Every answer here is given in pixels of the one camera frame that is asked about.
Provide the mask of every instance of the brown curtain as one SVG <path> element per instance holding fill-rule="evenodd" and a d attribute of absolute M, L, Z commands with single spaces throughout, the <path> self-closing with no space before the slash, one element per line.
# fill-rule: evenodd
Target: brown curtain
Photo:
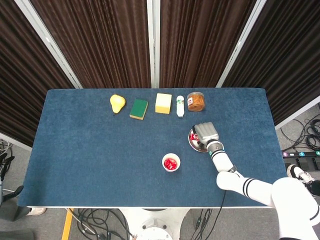
<path fill-rule="evenodd" d="M 255 0 L 161 0 L 160 87 L 215 87 Z"/>
<path fill-rule="evenodd" d="M 278 124 L 320 95 L 320 2 L 268 0 L 223 87 L 265 88 Z"/>
<path fill-rule="evenodd" d="M 150 88 L 146 0 L 31 0 L 85 88 Z"/>
<path fill-rule="evenodd" d="M 0 19 L 0 132 L 32 146 L 47 91 L 73 86 L 14 1 Z"/>

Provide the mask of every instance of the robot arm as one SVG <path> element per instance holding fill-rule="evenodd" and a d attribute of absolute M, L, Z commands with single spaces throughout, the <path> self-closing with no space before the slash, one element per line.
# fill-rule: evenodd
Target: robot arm
<path fill-rule="evenodd" d="M 320 222 L 320 207 L 301 182 L 284 177 L 270 184 L 244 177 L 230 161 L 212 122 L 195 125 L 194 129 L 218 171 L 216 183 L 219 188 L 275 208 L 280 238 L 318 239 L 312 226 Z"/>

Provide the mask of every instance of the yellow sponge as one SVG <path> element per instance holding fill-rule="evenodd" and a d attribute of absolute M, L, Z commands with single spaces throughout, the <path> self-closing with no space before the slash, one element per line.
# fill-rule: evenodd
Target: yellow sponge
<path fill-rule="evenodd" d="M 171 94 L 157 93 L 155 100 L 155 112 L 159 114 L 169 114 L 171 97 Z"/>

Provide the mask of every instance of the pear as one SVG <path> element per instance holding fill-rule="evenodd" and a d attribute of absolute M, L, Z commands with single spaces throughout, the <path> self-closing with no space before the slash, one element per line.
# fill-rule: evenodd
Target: pear
<path fill-rule="evenodd" d="M 119 96 L 117 94 L 114 94 L 110 97 L 110 103 L 112 106 L 112 111 L 117 114 L 120 112 L 120 110 L 124 107 L 126 104 L 126 100 L 123 96 Z"/>

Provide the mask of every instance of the peanut butter jar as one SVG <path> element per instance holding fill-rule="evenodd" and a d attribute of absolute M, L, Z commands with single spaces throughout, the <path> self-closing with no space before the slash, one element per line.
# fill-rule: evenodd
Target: peanut butter jar
<path fill-rule="evenodd" d="M 205 109 L 205 96 L 202 92 L 195 91 L 188 94 L 188 110 L 191 112 L 200 112 Z"/>

